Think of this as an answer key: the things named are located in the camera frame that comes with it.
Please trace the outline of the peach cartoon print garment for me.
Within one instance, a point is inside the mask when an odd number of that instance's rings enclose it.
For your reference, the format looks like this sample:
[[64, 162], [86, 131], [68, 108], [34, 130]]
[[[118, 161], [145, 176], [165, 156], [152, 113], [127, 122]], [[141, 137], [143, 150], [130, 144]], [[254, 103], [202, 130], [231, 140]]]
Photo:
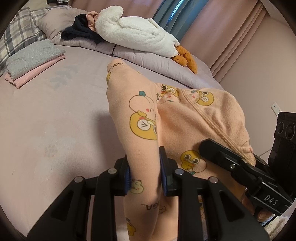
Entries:
[[124, 199], [130, 240], [177, 237], [178, 200], [163, 194], [160, 147], [186, 173], [203, 179], [215, 176], [243, 198], [244, 187], [198, 151], [200, 142], [210, 138], [255, 165], [245, 116], [234, 96], [219, 89], [154, 83], [120, 59], [107, 66], [106, 81], [109, 112], [131, 171]]

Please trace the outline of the pink folded garment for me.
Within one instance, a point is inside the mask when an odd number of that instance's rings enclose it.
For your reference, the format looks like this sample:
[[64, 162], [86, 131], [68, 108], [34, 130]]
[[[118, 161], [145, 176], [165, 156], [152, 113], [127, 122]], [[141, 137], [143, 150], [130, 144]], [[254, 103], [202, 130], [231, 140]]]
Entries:
[[65, 58], [66, 58], [66, 56], [64, 54], [60, 55], [60, 56], [58, 56], [58, 57], [40, 65], [40, 66], [30, 70], [29, 72], [27, 72], [26, 74], [22, 75], [21, 77], [15, 79], [15, 80], [12, 80], [11, 75], [9, 73], [6, 73], [4, 75], [4, 80], [15, 85], [16, 88], [20, 88], [24, 84], [26, 84], [27, 82], [29, 82], [30, 80], [32, 80], [33, 78], [38, 76], [40, 73], [42, 73], [43, 71], [45, 71], [46, 69], [48, 69], [52, 65], [56, 64], [57, 62], [65, 59]]

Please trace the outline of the pink curtain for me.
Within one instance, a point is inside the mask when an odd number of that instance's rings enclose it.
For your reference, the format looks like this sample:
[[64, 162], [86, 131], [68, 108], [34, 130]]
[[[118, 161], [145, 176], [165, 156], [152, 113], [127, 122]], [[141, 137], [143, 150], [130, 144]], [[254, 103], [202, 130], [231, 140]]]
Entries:
[[[100, 12], [109, 6], [124, 9], [124, 16], [152, 18], [164, 1], [70, 1], [71, 6]], [[205, 1], [205, 6], [179, 40], [201, 59], [220, 82], [261, 24], [266, 9], [261, 1]]]

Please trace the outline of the lilac folded duvet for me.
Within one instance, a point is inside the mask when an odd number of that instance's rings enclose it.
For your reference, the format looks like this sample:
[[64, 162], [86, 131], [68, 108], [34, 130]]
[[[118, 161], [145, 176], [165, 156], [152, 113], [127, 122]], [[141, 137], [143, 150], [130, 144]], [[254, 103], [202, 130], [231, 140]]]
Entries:
[[223, 89], [223, 87], [212, 76], [208, 66], [195, 56], [193, 56], [193, 59], [197, 64], [197, 74], [194, 74], [189, 68], [175, 63], [170, 58], [162, 57], [153, 53], [136, 51], [111, 44], [106, 41], [100, 42], [99, 44], [95, 44], [94, 41], [86, 38], [74, 38], [70, 41], [66, 41], [61, 39], [60, 35], [57, 35], [52, 39], [52, 42], [56, 45], [82, 47], [130, 61], [133, 64], [176, 80], [193, 89]]

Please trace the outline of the grey folded garment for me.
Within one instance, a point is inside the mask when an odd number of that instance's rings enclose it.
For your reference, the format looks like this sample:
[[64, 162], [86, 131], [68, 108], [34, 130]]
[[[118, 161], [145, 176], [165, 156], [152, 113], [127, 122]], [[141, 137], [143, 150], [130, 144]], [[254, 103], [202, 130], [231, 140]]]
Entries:
[[63, 54], [65, 54], [65, 50], [56, 47], [49, 39], [34, 42], [8, 58], [7, 73], [12, 80], [16, 80], [34, 68]]

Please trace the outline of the black garment on bed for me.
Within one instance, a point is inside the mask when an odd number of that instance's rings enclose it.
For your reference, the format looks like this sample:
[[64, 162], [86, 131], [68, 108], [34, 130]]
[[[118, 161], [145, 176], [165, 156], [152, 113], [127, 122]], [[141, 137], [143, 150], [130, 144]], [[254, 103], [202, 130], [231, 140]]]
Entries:
[[77, 15], [74, 19], [74, 23], [62, 31], [61, 38], [66, 41], [74, 38], [86, 38], [93, 40], [95, 44], [102, 42], [103, 38], [88, 27], [86, 16], [86, 14]]

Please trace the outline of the teal curtain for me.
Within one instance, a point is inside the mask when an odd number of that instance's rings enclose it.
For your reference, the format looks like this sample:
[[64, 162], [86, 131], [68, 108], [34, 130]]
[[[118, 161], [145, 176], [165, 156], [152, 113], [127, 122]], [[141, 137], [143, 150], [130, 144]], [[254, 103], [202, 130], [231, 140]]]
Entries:
[[165, 0], [153, 20], [180, 42], [208, 0]]

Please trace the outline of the plaid grey pillow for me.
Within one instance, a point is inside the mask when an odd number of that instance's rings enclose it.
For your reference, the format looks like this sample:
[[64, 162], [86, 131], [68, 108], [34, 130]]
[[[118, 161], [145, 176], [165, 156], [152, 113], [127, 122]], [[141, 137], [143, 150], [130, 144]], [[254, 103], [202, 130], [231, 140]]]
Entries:
[[1, 74], [6, 71], [6, 61], [10, 56], [34, 42], [47, 38], [38, 27], [39, 20], [46, 13], [52, 9], [70, 8], [70, 6], [54, 6], [34, 11], [28, 7], [21, 8], [1, 37]]

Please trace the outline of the lilac pillow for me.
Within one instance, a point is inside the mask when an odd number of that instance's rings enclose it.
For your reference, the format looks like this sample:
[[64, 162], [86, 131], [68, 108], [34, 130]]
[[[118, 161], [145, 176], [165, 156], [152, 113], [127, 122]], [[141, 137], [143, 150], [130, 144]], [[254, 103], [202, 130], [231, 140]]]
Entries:
[[74, 18], [79, 14], [86, 13], [85, 10], [77, 8], [54, 8], [43, 15], [38, 22], [38, 27], [55, 45], [95, 49], [96, 44], [90, 39], [78, 37], [66, 41], [61, 38], [62, 31], [74, 23]]

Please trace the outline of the white plush goose body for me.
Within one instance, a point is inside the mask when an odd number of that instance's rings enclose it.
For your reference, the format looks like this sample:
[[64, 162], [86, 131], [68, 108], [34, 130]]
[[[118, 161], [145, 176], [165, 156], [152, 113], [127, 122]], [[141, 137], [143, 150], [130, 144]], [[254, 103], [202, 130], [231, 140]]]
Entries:
[[126, 48], [172, 58], [178, 55], [180, 45], [153, 19], [140, 16], [123, 16], [121, 6], [110, 6], [100, 11], [95, 29], [105, 41]]

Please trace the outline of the white wall socket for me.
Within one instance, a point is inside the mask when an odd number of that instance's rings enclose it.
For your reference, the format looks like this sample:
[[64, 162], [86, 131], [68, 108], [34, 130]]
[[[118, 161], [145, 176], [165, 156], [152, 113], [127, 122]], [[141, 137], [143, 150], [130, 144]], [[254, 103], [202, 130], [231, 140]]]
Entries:
[[281, 109], [280, 109], [279, 105], [278, 105], [276, 102], [274, 102], [274, 103], [271, 105], [271, 109], [273, 110], [273, 112], [274, 112], [274, 114], [275, 114], [276, 116], [278, 116], [279, 113], [281, 112]]

